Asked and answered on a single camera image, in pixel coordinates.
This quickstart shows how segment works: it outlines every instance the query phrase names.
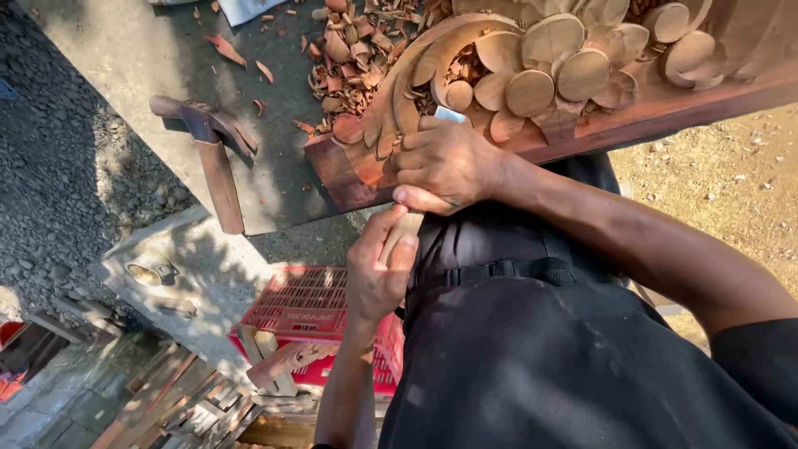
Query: dirt ground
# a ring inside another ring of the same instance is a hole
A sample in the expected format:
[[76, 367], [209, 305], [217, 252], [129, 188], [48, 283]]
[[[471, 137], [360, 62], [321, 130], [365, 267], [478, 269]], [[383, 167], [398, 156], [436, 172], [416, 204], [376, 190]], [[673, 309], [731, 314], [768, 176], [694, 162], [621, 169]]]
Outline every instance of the dirt ground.
[[[798, 297], [798, 105], [690, 128], [610, 153], [634, 199], [723, 240]], [[685, 311], [666, 318], [708, 349]]]

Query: hand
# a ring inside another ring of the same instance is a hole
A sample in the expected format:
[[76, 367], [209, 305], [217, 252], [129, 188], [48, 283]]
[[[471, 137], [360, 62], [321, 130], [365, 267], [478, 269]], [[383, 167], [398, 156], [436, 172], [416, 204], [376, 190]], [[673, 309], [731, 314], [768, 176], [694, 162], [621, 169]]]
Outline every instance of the hand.
[[470, 123], [422, 117], [418, 133], [405, 137], [402, 148], [391, 156], [401, 184], [393, 199], [411, 209], [451, 215], [491, 199], [504, 178], [508, 153]]
[[405, 298], [410, 269], [416, 261], [418, 236], [402, 236], [393, 247], [387, 266], [377, 259], [389, 231], [407, 212], [405, 206], [394, 205], [373, 214], [358, 241], [346, 252], [348, 322], [362, 320], [376, 328]]

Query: person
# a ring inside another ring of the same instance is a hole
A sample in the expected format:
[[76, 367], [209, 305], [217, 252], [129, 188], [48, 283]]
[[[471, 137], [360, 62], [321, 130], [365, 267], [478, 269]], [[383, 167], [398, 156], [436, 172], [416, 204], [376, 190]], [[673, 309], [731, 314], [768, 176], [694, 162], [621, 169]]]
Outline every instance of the person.
[[[397, 205], [347, 253], [316, 447], [373, 446], [373, 333], [403, 299], [379, 447], [798, 447], [798, 303], [765, 268], [619, 196], [605, 153], [539, 167], [434, 117], [402, 146]], [[418, 238], [379, 264], [408, 208]], [[712, 357], [627, 276], [690, 310]]]

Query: forearm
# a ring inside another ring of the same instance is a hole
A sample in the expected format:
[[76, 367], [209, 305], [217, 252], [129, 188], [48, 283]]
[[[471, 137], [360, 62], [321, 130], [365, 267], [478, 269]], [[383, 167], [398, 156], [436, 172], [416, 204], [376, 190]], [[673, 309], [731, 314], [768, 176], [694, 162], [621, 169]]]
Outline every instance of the forearm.
[[713, 335], [798, 316], [798, 304], [757, 262], [674, 218], [561, 177], [519, 157], [495, 199], [534, 213], [594, 248], [641, 284], [684, 305]]
[[375, 327], [350, 322], [324, 387], [315, 444], [337, 449], [371, 447], [374, 439], [373, 335]]

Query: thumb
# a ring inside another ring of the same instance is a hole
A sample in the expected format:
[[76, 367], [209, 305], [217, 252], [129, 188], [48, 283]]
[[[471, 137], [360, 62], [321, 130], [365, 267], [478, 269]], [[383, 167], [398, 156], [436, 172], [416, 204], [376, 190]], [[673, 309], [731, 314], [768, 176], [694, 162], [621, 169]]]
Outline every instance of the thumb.
[[437, 195], [415, 185], [400, 185], [393, 190], [393, 200], [411, 209], [448, 215], [455, 207], [441, 200]]
[[418, 236], [413, 234], [399, 237], [399, 241], [393, 247], [388, 264], [389, 271], [385, 274], [385, 290], [391, 297], [405, 297], [407, 280], [416, 262], [417, 250]]

